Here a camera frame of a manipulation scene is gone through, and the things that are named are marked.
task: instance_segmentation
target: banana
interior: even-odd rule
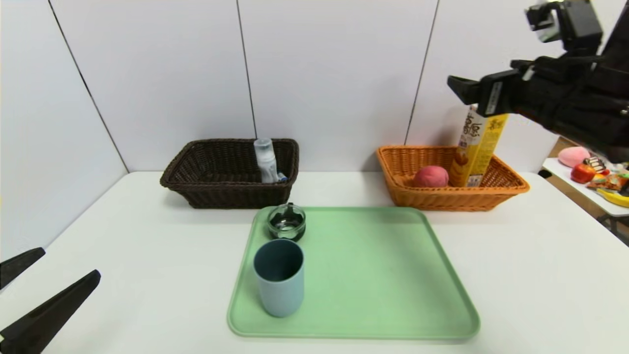
[[[607,199],[609,203],[614,203],[616,205],[620,205],[621,207],[629,208],[629,197],[623,197],[618,193],[612,193],[610,191],[606,191],[598,188],[596,190],[603,198]]]

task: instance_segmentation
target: orange wicker basket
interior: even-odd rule
[[[421,210],[483,211],[529,190],[528,183],[495,155],[480,187],[413,187],[415,173],[425,166],[450,170],[455,146],[383,146],[376,154],[393,202]]]

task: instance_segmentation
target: small glass cup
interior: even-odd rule
[[[297,242],[306,232],[306,213],[293,203],[282,204],[269,213],[267,226],[274,239]]]

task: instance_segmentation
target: wicker basket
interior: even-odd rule
[[[186,198],[193,208],[263,208],[288,201],[297,179],[299,146],[273,139],[277,170],[288,181],[261,183],[254,139],[209,139],[188,143],[172,160],[160,184]]]
[[[421,210],[481,211],[529,190],[528,183],[496,156],[491,158],[481,186],[477,188],[413,187],[415,173],[425,166],[437,165],[450,170],[456,147],[383,146],[378,160],[391,199],[398,207]]]

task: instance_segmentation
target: cup rim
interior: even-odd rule
[[[266,247],[266,245],[270,244],[271,242],[277,242],[277,241],[289,241],[290,243],[293,243],[295,246],[297,246],[297,249],[299,250],[299,254],[301,255],[301,264],[299,265],[299,269],[297,269],[297,271],[291,275],[290,277],[284,279],[284,280],[278,280],[278,281],[273,281],[273,280],[268,280],[266,278],[264,278],[262,275],[258,274],[258,269],[255,268],[255,259],[258,257],[258,253],[260,252],[260,250],[263,247]],[[291,240],[291,239],[273,239],[265,244],[262,245],[262,247],[260,247],[256,252],[255,252],[255,256],[253,256],[253,272],[255,273],[255,275],[258,277],[258,279],[262,279],[267,283],[273,283],[273,284],[281,284],[284,282],[288,282],[290,280],[292,280],[294,277],[297,276],[297,274],[299,274],[299,272],[301,272],[301,270],[304,268],[304,263],[306,262],[305,259],[305,255],[304,255],[304,251],[303,249],[301,249],[301,247],[297,244],[297,242]]]

